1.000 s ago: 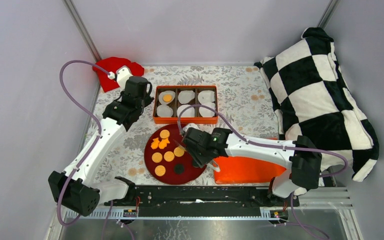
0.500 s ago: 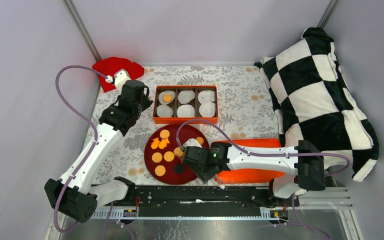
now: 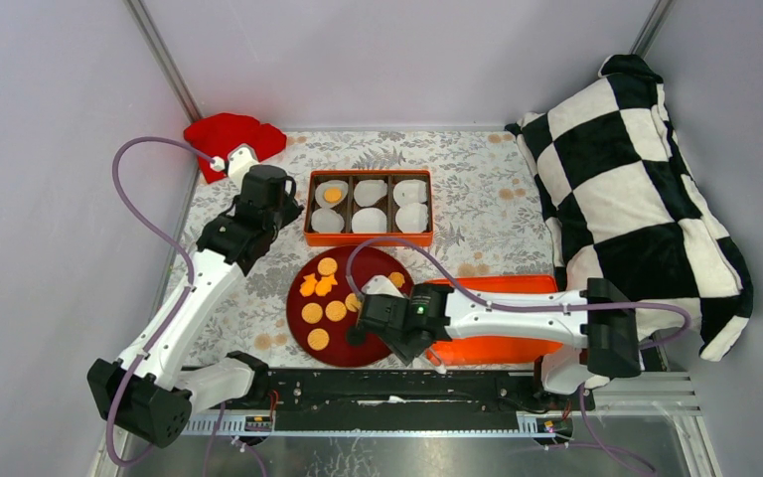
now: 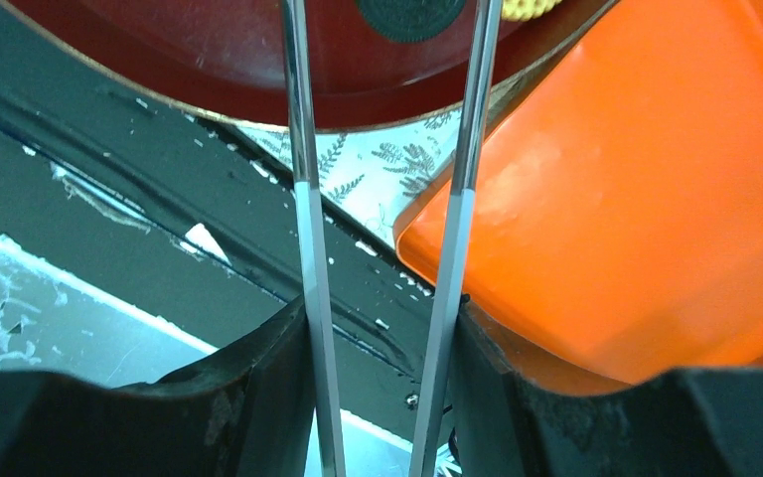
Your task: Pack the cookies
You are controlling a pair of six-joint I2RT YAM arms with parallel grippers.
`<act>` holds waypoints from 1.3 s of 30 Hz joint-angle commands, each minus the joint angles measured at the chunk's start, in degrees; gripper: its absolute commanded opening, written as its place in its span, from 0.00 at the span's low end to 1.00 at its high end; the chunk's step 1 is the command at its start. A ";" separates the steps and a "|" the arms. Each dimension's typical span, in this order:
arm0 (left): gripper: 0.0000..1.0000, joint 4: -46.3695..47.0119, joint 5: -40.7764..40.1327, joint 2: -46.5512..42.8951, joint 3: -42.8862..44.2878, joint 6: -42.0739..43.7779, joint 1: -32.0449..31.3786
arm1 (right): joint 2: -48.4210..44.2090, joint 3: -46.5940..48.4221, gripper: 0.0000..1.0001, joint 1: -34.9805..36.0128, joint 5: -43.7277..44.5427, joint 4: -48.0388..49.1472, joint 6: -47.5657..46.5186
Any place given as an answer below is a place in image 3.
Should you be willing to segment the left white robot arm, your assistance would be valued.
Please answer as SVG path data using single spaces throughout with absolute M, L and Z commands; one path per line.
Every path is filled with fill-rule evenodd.
M 196 413 L 230 399 L 246 408 L 265 402 L 268 367 L 250 354 L 231 352 L 194 371 L 183 367 L 217 305 L 301 215 L 295 194 L 284 170 L 252 166 L 231 208 L 204 227 L 187 276 L 142 335 L 113 362 L 92 364 L 87 382 L 109 431 L 121 428 L 165 448 Z

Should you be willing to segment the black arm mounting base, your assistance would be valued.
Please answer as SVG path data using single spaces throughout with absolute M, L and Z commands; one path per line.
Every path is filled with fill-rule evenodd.
M 480 433 L 518 431 L 523 417 L 563 418 L 590 392 L 548 394 L 531 372 L 276 369 L 230 413 L 272 417 L 278 431 Z

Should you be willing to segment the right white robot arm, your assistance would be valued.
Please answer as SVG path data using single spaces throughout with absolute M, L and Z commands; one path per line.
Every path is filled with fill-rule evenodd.
M 554 409 L 594 376 L 635 378 L 642 372 L 634 304 L 612 283 L 590 278 L 585 288 L 545 294 L 499 293 L 421 283 L 409 295 L 373 277 L 363 290 L 351 345 L 378 337 L 403 363 L 437 342 L 505 337 L 555 342 L 530 383 L 532 400 Z

